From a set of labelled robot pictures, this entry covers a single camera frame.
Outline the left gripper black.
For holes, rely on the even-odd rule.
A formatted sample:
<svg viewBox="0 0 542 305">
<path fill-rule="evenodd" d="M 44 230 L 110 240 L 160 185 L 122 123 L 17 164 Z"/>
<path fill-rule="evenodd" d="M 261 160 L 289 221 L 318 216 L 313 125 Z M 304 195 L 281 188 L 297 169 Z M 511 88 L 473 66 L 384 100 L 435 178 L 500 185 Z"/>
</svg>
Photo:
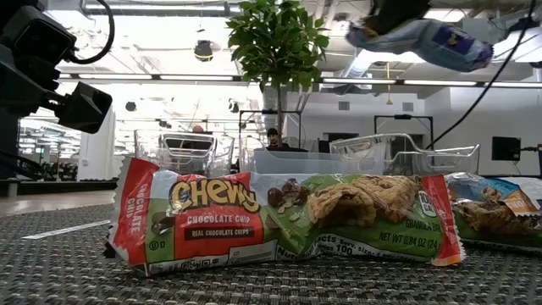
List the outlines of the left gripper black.
<svg viewBox="0 0 542 305">
<path fill-rule="evenodd" d="M 40 0 L 0 0 L 0 108 L 28 115 L 57 96 L 60 71 L 76 38 L 43 13 Z M 79 82 L 58 101 L 58 123 L 96 134 L 113 98 Z"/>
</svg>

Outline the purple blue granola bar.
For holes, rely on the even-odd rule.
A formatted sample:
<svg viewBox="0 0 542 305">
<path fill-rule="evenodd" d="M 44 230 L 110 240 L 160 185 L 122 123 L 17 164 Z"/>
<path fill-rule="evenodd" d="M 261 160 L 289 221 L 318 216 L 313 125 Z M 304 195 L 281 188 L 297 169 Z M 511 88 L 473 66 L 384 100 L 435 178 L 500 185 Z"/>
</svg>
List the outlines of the purple blue granola bar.
<svg viewBox="0 0 542 305">
<path fill-rule="evenodd" d="M 542 215 L 515 215 L 495 200 L 460 199 L 451 207 L 463 243 L 542 257 Z"/>
<path fill-rule="evenodd" d="M 491 62 L 494 47 L 436 19 L 415 19 L 380 35 L 366 25 L 350 25 L 346 40 L 373 53 L 411 52 L 424 61 L 458 72 L 482 69 Z"/>
</svg>

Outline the blue orange granola bar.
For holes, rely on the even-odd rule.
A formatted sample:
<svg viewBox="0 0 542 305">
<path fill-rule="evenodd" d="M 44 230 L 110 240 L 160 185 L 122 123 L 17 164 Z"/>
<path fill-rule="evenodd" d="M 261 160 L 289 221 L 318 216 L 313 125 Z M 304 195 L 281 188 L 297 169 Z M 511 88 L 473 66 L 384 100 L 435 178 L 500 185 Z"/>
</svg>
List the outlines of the blue orange granola bar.
<svg viewBox="0 0 542 305">
<path fill-rule="evenodd" d="M 455 200 L 503 202 L 516 216 L 542 215 L 542 180 L 528 177 L 484 178 L 465 172 L 445 176 Z"/>
</svg>

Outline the red green granola bar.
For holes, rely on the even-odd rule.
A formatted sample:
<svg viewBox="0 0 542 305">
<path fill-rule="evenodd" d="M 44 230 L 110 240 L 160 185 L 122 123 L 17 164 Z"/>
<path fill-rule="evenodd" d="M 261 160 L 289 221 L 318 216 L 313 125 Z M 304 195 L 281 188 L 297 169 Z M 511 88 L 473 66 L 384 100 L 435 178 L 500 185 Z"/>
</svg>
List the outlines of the red green granola bar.
<svg viewBox="0 0 542 305">
<path fill-rule="evenodd" d="M 152 276 L 321 253 L 449 266 L 466 253 L 442 175 L 181 175 L 122 163 L 104 256 Z"/>
</svg>

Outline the white pillar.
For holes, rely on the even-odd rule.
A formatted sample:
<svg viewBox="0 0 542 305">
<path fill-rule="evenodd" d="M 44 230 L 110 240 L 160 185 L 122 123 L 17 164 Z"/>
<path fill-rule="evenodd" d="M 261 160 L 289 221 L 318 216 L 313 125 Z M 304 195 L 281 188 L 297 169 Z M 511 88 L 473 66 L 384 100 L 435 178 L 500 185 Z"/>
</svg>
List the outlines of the white pillar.
<svg viewBox="0 0 542 305">
<path fill-rule="evenodd" d="M 115 123 L 115 112 L 111 107 L 97 133 L 81 134 L 77 180 L 113 178 Z"/>
</svg>

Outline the ceiling strip light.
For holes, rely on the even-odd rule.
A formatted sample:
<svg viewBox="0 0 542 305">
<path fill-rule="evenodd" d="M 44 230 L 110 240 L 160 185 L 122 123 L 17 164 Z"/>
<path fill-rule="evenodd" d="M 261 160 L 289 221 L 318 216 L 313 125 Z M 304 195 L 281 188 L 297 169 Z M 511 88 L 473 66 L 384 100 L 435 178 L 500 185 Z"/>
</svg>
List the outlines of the ceiling strip light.
<svg viewBox="0 0 542 305">
<path fill-rule="evenodd" d="M 76 74 L 61 73 L 60 80 L 185 80 L 243 81 L 241 75 L 161 75 L 161 74 Z"/>
<path fill-rule="evenodd" d="M 396 80 L 389 79 L 351 79 L 351 78 L 322 78 L 321 83 L 335 85 L 393 85 Z"/>
<path fill-rule="evenodd" d="M 402 86 L 452 86 L 452 87 L 487 87 L 488 81 L 469 81 L 469 80 L 397 80 L 397 85 Z M 514 82 L 514 81 L 495 81 L 491 85 L 494 88 L 511 89 L 542 89 L 542 82 Z"/>
</svg>

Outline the green plant in black pot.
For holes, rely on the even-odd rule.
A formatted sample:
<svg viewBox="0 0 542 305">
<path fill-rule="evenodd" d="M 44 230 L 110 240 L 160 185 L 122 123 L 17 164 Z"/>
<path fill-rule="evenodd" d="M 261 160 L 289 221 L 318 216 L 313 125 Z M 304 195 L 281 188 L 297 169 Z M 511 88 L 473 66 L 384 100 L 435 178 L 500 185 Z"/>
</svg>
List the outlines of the green plant in black pot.
<svg viewBox="0 0 542 305">
<path fill-rule="evenodd" d="M 276 143 L 282 145 L 284 108 L 281 90 L 308 91 L 320 79 L 318 62 L 325 59 L 329 37 L 325 21 L 297 0 L 245 0 L 241 13 L 226 22 L 231 59 L 242 67 L 242 79 L 277 93 Z"/>
</svg>

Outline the long clear plastic bin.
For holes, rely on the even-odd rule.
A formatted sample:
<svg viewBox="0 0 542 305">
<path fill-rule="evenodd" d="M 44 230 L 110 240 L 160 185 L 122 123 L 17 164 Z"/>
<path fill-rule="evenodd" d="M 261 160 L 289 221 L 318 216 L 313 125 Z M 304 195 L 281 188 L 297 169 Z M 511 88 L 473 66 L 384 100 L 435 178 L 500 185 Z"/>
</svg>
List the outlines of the long clear plastic bin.
<svg viewBox="0 0 542 305">
<path fill-rule="evenodd" d="M 228 175 L 235 139 L 212 132 L 135 130 L 135 156 L 180 175 Z"/>
</svg>

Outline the black ceiling lamp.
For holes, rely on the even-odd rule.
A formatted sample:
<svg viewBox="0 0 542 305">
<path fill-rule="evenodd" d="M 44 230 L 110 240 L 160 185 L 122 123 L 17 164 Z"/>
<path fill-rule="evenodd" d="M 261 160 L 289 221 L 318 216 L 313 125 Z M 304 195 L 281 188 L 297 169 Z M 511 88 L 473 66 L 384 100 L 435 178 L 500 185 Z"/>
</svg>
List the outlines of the black ceiling lamp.
<svg viewBox="0 0 542 305">
<path fill-rule="evenodd" d="M 213 60 L 212 43 L 209 40 L 200 40 L 194 48 L 194 56 L 200 62 Z"/>
</svg>

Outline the wide clear plastic bin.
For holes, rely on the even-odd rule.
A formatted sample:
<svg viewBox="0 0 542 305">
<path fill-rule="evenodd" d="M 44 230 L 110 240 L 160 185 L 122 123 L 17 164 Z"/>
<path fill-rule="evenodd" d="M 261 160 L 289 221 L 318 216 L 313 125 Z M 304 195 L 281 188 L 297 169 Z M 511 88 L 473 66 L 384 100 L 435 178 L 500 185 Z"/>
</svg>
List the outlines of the wide clear plastic bin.
<svg viewBox="0 0 542 305">
<path fill-rule="evenodd" d="M 476 174 L 480 145 L 422 149 L 408 134 L 385 133 L 333 141 L 329 149 L 351 165 L 355 173 L 447 175 L 455 172 Z"/>
</svg>

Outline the black monitor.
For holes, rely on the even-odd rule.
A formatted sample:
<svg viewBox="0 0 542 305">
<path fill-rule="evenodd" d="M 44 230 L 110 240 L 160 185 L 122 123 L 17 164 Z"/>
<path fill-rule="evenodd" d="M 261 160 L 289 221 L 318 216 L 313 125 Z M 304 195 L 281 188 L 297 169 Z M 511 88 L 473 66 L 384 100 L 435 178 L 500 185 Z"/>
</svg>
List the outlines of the black monitor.
<svg viewBox="0 0 542 305">
<path fill-rule="evenodd" d="M 519 161 L 521 139 L 517 137 L 493 136 L 491 142 L 492 161 Z"/>
</svg>

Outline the small clear plastic bin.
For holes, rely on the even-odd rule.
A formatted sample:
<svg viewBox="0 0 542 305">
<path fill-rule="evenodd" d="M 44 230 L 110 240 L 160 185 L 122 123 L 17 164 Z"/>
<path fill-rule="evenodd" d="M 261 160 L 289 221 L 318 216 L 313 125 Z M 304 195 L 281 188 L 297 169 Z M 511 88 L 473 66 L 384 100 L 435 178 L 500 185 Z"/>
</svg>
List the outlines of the small clear plastic bin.
<svg viewBox="0 0 542 305">
<path fill-rule="evenodd" d="M 384 173 L 384 156 L 378 148 L 353 156 L 338 152 L 285 151 L 267 148 L 251 137 L 240 139 L 240 170 L 259 174 L 373 174 Z"/>
</svg>

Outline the dark ribbed mat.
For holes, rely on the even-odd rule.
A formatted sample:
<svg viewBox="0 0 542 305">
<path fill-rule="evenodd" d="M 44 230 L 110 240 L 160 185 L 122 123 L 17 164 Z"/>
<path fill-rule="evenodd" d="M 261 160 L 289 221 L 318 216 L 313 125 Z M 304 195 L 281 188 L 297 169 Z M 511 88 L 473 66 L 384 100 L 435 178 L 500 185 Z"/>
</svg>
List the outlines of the dark ribbed mat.
<svg viewBox="0 0 542 305">
<path fill-rule="evenodd" d="M 542 305 L 542 258 L 469 252 L 433 267 L 319 256 L 147 278 L 103 256 L 108 205 L 0 216 L 0 305 L 524 304 Z"/>
</svg>

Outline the black aluminium table frame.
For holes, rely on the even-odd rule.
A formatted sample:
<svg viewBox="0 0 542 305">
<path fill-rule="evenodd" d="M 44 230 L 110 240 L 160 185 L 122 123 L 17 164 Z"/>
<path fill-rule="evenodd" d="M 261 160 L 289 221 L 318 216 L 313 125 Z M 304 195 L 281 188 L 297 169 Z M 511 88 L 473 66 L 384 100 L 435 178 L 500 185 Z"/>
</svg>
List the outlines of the black aluminium table frame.
<svg viewBox="0 0 542 305">
<path fill-rule="evenodd" d="M 18 186 L 18 196 L 53 193 L 112 191 L 117 187 L 115 180 L 84 181 L 22 181 Z"/>
</svg>

